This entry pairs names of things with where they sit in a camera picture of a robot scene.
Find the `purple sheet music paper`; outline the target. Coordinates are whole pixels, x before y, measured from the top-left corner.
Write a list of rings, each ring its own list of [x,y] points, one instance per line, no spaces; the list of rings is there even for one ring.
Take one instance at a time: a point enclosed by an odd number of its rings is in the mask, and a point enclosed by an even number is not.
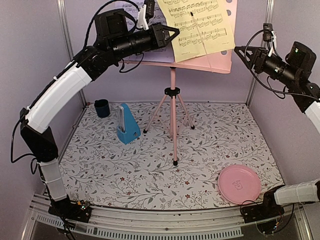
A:
[[[138,19],[138,10],[130,3],[124,1],[117,1],[115,3],[116,9],[124,9],[129,13],[135,20]],[[154,16],[149,21],[149,25],[154,23],[161,23],[166,25],[166,19],[159,7],[157,1],[155,1]],[[151,51],[146,51],[144,53],[143,61],[145,62],[161,62],[161,63],[173,63],[175,61],[174,52],[172,44],[169,43],[166,47],[155,49]]]

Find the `pink music stand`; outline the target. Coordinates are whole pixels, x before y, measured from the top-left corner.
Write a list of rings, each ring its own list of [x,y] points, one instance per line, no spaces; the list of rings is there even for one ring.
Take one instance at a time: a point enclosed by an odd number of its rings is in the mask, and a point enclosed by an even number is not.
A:
[[[157,66],[157,67],[168,67],[170,68],[170,87],[164,89],[164,95],[158,106],[156,107],[151,119],[143,130],[143,133],[146,134],[151,126],[151,123],[155,118],[160,119],[161,117],[158,115],[158,112],[165,102],[167,97],[170,97],[170,138],[173,139],[173,165],[178,165],[178,157],[177,157],[177,132],[180,127],[177,126],[177,116],[176,116],[176,103],[180,102],[185,116],[183,117],[183,121],[187,121],[193,130],[195,128],[192,119],[188,113],[187,107],[180,95],[180,89],[176,87],[176,69],[189,69],[189,70],[199,70],[206,71],[212,73],[220,73],[220,74],[229,74],[231,72],[232,66],[232,50],[223,50],[219,53],[211,53],[206,54],[204,56],[195,57],[191,59],[187,59],[181,62],[161,62],[161,61],[146,61],[142,60],[141,64],[145,66]]]

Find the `yellow sheet music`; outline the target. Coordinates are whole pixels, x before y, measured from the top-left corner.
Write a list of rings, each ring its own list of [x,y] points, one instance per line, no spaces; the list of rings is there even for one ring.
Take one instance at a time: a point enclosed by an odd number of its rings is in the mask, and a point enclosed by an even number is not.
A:
[[[235,47],[225,0],[158,0],[169,27],[179,29],[171,44],[175,62]]]

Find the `blue metronome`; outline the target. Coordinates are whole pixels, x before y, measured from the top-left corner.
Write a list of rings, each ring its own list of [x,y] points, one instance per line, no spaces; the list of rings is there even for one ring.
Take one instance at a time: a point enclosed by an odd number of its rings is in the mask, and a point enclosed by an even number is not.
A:
[[[129,106],[122,103],[118,106],[117,137],[125,145],[141,136],[141,131]]]

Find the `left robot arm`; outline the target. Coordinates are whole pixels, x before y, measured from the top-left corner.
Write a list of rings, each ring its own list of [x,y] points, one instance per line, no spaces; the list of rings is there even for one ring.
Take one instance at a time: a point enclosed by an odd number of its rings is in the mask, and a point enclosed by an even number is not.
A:
[[[55,209],[63,216],[74,213],[69,202],[58,164],[58,148],[50,128],[56,114],[89,83],[98,79],[110,66],[131,55],[166,47],[180,33],[179,29],[161,23],[149,24],[146,17],[133,21],[124,9],[98,10],[90,21],[96,40],[85,44],[72,61],[45,87],[37,98],[20,111],[15,125],[36,159],[43,183],[47,186]]]

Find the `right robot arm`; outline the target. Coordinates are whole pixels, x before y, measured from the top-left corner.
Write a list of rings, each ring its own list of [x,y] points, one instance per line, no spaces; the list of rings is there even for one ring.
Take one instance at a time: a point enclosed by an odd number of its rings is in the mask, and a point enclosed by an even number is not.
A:
[[[284,60],[264,47],[236,46],[234,52],[253,75],[265,73],[281,82],[287,88],[286,95],[293,97],[317,130],[320,128],[320,88],[309,81],[317,56],[309,47],[295,41]],[[320,180],[275,187],[263,198],[266,201],[259,206],[258,213],[262,218],[269,218],[278,206],[319,202]]]

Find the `dark blue cup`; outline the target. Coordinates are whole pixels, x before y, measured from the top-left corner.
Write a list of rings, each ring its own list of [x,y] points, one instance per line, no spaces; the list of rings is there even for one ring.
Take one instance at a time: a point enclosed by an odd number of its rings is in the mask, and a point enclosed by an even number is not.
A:
[[[95,100],[94,108],[99,118],[106,118],[110,115],[109,101],[107,99]]]

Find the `pink plate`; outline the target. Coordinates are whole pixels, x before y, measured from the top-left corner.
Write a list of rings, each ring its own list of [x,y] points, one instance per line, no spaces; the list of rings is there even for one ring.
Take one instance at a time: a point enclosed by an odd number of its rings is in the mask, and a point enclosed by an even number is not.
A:
[[[259,197],[261,181],[251,168],[233,164],[220,172],[218,188],[226,200],[241,205],[245,201],[255,201]]]

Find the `left aluminium frame post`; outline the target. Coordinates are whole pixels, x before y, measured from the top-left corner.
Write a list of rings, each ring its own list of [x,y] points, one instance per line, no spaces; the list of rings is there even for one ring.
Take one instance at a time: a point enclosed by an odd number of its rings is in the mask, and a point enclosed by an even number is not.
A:
[[[62,36],[64,39],[68,58],[71,61],[74,57],[74,52],[73,52],[70,30],[69,30],[69,25],[68,25],[68,18],[67,18],[65,1],[64,0],[57,0],[56,3],[57,3],[59,21],[60,21],[60,25],[61,25],[61,29],[62,29]]]

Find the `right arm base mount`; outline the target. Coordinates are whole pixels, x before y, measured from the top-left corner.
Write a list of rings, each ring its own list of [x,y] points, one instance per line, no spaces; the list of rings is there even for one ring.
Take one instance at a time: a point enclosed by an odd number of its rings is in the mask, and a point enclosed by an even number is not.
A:
[[[273,203],[257,203],[253,200],[245,200],[240,205],[240,214],[245,223],[282,216],[285,210],[282,206]]]

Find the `front aluminium rail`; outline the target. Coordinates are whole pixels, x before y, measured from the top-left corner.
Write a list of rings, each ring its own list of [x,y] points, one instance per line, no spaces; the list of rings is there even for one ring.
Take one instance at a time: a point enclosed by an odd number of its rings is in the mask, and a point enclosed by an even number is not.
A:
[[[61,220],[50,200],[35,195],[25,240],[311,240],[304,208],[286,206],[283,216],[245,222],[242,207],[200,210],[139,210],[92,206],[88,222]]]

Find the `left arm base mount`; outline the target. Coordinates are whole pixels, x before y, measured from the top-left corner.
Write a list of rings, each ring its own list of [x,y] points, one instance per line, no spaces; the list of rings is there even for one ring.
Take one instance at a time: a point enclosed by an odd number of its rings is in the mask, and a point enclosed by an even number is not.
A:
[[[88,201],[72,202],[69,198],[65,198],[59,201],[53,200],[48,213],[63,219],[88,223],[91,218],[92,208]]]

